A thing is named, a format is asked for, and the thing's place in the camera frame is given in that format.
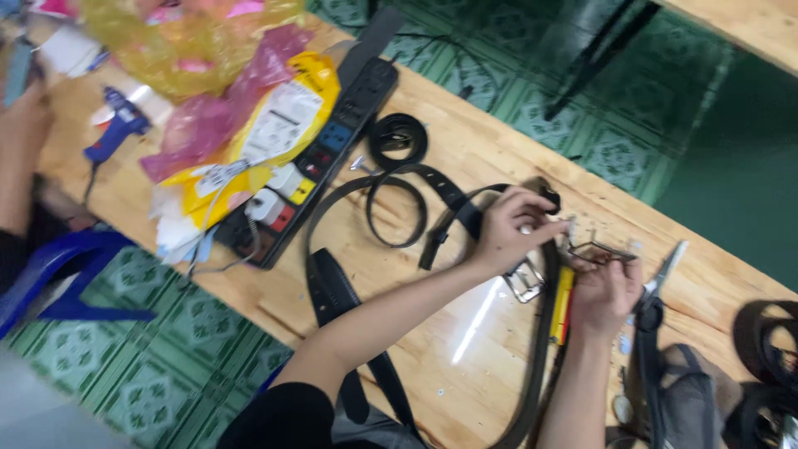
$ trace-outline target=yellow plastic bag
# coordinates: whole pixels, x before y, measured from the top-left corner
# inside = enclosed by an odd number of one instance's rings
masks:
[[[297,157],[330,117],[341,90],[332,60],[306,51],[288,62],[298,74],[263,96],[227,147],[224,164],[185,169],[160,183],[183,186],[183,215],[198,231],[262,189],[273,176],[270,167]]]
[[[220,95],[263,31],[300,22],[303,7],[303,0],[80,0],[86,28],[122,67],[178,102]]]

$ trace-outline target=black power strip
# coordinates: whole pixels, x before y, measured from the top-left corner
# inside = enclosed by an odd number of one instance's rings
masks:
[[[398,80],[399,73],[391,62],[376,57],[367,61],[360,74],[338,99],[330,119],[319,135],[294,159],[299,172],[313,181],[315,186],[301,204],[285,201],[288,209],[278,217],[278,220],[284,220],[285,223],[269,226],[256,222],[261,247],[249,260],[249,264],[264,269],[275,266],[349,158],[364,128],[377,116],[396,89]],[[219,223],[219,229],[214,235],[215,240],[241,257],[249,256],[254,250],[254,239],[247,224],[245,208],[245,205],[241,205],[230,213]]]

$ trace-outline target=belt buckle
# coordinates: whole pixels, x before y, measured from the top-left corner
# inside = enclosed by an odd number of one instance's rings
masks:
[[[524,265],[529,268],[532,276],[523,270]],[[512,273],[512,276],[504,274],[502,277],[504,278],[504,282],[506,282],[507,285],[512,289],[513,294],[516,295],[516,299],[521,304],[526,304],[535,299],[535,297],[540,293],[543,293],[543,289],[546,288],[546,281],[543,280],[543,276],[528,258],[525,258],[521,262],[518,268],[516,268],[516,270]],[[513,279],[517,279],[519,281],[519,283],[523,286],[523,291],[520,291],[516,287],[516,283],[513,282]]]

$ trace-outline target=hand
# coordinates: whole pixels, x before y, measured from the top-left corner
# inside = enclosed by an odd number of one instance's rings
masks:
[[[0,166],[12,170],[35,169],[39,153],[53,124],[42,80],[35,80],[8,109],[0,106]]]
[[[504,274],[527,253],[568,230],[568,221],[550,222],[544,211],[554,204],[522,187],[508,187],[485,211],[480,241],[469,263],[490,277]],[[534,229],[522,233],[521,227]]]
[[[612,344],[642,294],[642,262],[638,258],[623,264],[598,249],[591,259],[604,259],[606,264],[573,262],[577,274],[571,298],[571,329],[588,339]]]

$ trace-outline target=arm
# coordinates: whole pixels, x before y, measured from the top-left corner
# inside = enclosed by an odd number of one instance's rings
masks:
[[[596,268],[575,262],[571,336],[538,447],[604,448],[612,340],[642,292],[640,260]]]
[[[346,373],[395,344],[404,334],[471,288],[506,272],[526,253],[567,230],[549,223],[543,209],[554,205],[520,187],[511,187],[485,213],[480,241],[464,263],[366,301],[308,337],[272,386],[309,383],[335,403]],[[537,229],[529,234],[521,226]]]
[[[52,123],[40,80],[0,111],[0,231],[24,238],[39,153]]]

